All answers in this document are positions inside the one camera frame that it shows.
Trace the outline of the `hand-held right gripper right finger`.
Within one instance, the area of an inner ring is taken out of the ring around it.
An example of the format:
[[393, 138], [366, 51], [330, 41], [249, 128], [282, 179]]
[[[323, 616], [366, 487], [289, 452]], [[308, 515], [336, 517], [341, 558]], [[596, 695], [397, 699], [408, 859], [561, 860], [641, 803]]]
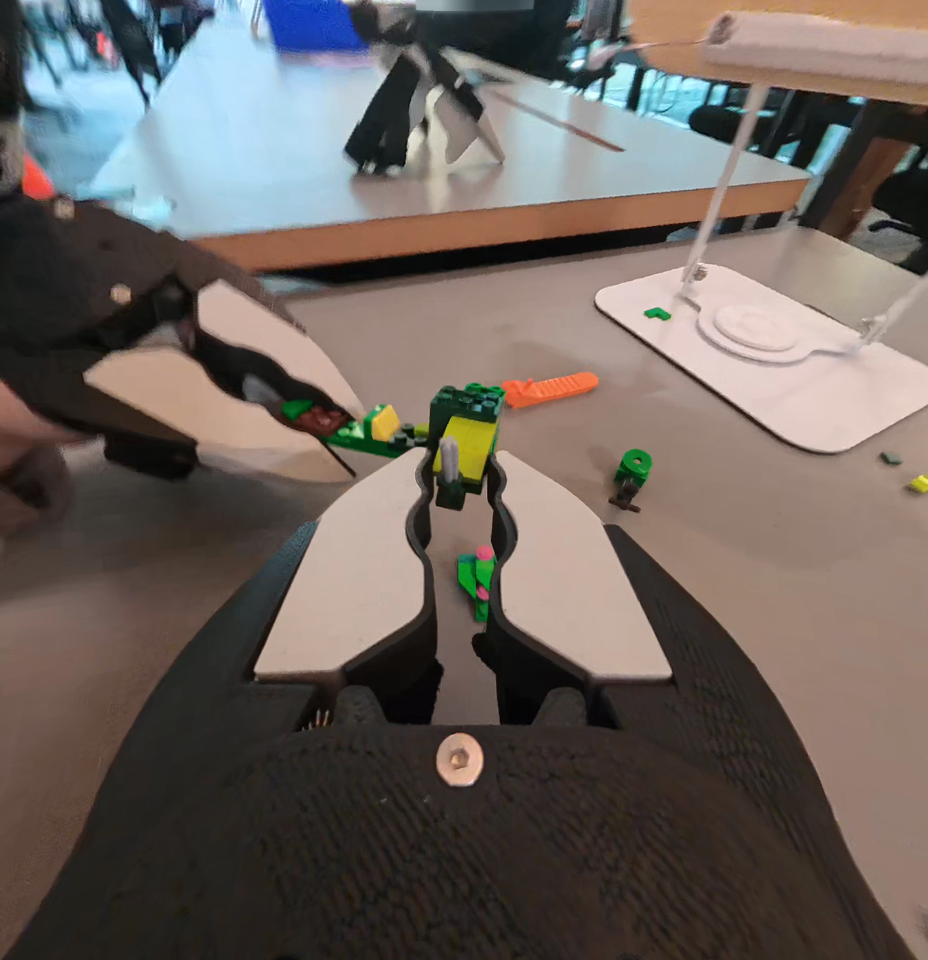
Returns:
[[585, 681], [660, 682], [671, 665], [598, 515], [509, 452], [495, 456], [516, 545], [500, 574], [505, 623]]

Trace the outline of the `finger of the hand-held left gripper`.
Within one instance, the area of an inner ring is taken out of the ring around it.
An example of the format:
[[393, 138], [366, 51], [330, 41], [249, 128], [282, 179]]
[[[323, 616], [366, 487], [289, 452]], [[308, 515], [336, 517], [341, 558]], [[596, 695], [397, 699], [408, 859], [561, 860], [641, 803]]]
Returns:
[[304, 331], [229, 283], [216, 281], [197, 294], [196, 324], [202, 334], [221, 344], [280, 368], [291, 383], [286, 399], [303, 399], [302, 384], [353, 418], [365, 413], [338, 367]]
[[316, 438], [219, 390], [195, 360], [172, 347], [113, 352], [85, 371], [84, 379], [194, 439], [202, 465], [298, 483], [354, 478], [353, 470]]

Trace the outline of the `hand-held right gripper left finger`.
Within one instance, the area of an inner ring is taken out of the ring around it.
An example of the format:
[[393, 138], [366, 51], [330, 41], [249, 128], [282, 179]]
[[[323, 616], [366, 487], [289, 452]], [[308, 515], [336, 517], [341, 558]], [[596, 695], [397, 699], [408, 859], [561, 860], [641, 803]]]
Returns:
[[259, 657], [259, 682], [416, 682], [436, 657], [430, 457], [413, 449], [320, 517]]

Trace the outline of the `green wedge build pink studs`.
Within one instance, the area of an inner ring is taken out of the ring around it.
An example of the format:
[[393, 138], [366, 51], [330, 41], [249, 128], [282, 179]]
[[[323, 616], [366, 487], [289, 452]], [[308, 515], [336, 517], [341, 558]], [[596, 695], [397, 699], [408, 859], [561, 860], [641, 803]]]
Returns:
[[476, 622], [486, 623], [490, 611], [491, 586], [496, 567], [493, 546], [483, 544], [471, 554], [457, 558], [457, 582], [470, 596]]

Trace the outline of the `long green lego plate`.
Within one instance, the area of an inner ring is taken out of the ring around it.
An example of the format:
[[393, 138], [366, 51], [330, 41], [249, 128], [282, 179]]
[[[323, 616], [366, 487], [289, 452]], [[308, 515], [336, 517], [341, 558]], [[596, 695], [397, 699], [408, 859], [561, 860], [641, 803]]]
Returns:
[[323, 438], [323, 442], [333, 448], [368, 453], [390, 459], [397, 458], [409, 450], [422, 449], [427, 446], [429, 436], [427, 422], [419, 424], [402, 422], [400, 432], [395, 434], [388, 443], [380, 444], [366, 440], [363, 430], [363, 420], [366, 415], [341, 425], [334, 434]]

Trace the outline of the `dark green lego build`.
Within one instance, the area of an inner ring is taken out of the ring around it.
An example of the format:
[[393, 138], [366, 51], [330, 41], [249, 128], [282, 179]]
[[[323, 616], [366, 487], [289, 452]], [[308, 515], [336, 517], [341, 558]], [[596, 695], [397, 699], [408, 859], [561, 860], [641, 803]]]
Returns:
[[428, 448], [433, 452], [435, 503], [460, 511], [467, 495], [479, 495], [494, 453], [506, 392], [472, 382], [441, 388], [430, 404]]

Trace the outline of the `green round brown lego piece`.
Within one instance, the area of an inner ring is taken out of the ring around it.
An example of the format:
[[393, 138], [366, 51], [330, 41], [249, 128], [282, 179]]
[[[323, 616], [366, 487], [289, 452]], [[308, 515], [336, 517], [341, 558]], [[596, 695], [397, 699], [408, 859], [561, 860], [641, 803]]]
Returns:
[[619, 510], [639, 513], [640, 506], [635, 503], [635, 498], [646, 483], [652, 466], [653, 458], [647, 451], [640, 448], [627, 450], [614, 474], [614, 494], [609, 503]]

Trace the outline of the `person's left hand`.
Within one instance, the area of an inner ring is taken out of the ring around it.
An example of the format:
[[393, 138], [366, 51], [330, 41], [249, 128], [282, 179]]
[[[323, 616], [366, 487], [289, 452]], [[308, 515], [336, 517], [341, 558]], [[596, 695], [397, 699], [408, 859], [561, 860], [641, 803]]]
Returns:
[[65, 511], [70, 475], [62, 450], [89, 440], [33, 412], [0, 380], [0, 540]]

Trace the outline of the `orange traffic cone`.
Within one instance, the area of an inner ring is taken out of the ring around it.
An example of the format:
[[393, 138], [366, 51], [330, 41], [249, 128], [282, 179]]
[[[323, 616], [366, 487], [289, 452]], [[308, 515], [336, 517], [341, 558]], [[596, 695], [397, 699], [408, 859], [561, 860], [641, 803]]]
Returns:
[[50, 177], [28, 152], [23, 155], [21, 189], [28, 198], [41, 202], [52, 200], [58, 195]]

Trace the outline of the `orange brick separator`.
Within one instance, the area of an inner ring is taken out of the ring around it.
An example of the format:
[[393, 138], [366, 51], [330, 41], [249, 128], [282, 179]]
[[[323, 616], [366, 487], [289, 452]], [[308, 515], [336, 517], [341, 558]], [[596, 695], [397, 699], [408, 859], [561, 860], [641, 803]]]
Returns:
[[501, 384], [501, 389], [505, 392], [505, 402], [510, 408], [526, 409], [590, 393], [599, 382], [595, 373], [582, 371], [540, 381], [506, 380]]

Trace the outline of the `spare hand-held gripper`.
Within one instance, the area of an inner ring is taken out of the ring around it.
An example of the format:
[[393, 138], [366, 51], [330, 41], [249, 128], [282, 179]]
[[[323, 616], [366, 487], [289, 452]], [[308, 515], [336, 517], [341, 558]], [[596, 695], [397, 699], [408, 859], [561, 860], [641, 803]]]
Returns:
[[349, 12], [356, 34], [388, 68], [345, 145], [358, 172], [380, 175], [405, 167], [411, 133], [418, 127], [429, 131], [426, 103], [433, 90], [433, 114], [446, 132], [446, 163], [457, 162], [475, 142], [497, 163], [505, 162], [474, 86], [414, 14], [387, 13], [374, 2], [353, 3]]

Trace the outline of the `blue storage bin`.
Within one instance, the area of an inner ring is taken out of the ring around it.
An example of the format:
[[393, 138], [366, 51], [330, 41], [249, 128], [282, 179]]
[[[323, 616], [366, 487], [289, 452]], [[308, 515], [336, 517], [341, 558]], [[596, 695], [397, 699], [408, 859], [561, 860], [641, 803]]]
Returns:
[[365, 53], [342, 1], [264, 1], [275, 47], [287, 53]]

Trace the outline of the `wooden desk lamp white base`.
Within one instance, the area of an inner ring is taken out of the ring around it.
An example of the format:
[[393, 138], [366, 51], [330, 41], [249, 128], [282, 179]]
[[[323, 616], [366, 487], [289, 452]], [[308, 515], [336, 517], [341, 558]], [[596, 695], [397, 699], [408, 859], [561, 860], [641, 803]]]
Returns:
[[[772, 87], [928, 106], [928, 2], [631, 2], [655, 69], [750, 85], [744, 115], [682, 270], [607, 286], [597, 309], [778, 439], [836, 454], [928, 406], [928, 366], [882, 340], [928, 273], [859, 329], [705, 250]], [[660, 306], [669, 321], [645, 318]]]

